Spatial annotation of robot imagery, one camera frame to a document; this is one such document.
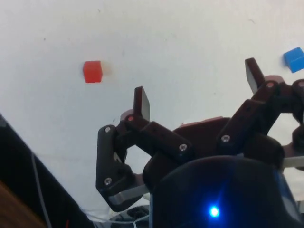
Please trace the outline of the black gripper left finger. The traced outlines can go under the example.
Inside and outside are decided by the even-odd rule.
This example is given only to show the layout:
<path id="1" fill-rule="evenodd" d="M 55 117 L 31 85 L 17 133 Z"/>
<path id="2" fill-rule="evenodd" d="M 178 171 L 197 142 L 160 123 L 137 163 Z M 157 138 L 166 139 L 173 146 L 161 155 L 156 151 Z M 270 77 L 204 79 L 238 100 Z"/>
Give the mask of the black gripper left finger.
<path id="1" fill-rule="evenodd" d="M 127 150 L 137 146 L 150 155 L 141 174 L 125 163 Z M 109 207 L 120 212 L 136 203 L 175 168 L 194 157 L 192 143 L 150 121 L 150 103 L 143 87 L 134 90 L 133 108 L 117 126 L 98 131 L 96 189 Z"/>

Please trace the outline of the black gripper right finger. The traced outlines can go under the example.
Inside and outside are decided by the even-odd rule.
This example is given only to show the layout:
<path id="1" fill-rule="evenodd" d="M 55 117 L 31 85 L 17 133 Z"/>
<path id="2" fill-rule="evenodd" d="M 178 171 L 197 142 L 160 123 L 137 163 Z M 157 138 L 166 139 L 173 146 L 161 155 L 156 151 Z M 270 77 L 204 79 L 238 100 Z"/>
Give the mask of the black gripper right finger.
<path id="1" fill-rule="evenodd" d="M 276 168 L 304 168 L 304 81 L 292 85 L 281 76 L 264 76 L 254 58 L 245 60 L 246 77 L 253 96 L 229 119 L 217 136 L 220 154 L 260 160 Z M 282 146 L 268 136 L 280 114 L 292 114 L 299 126 L 292 141 Z"/>

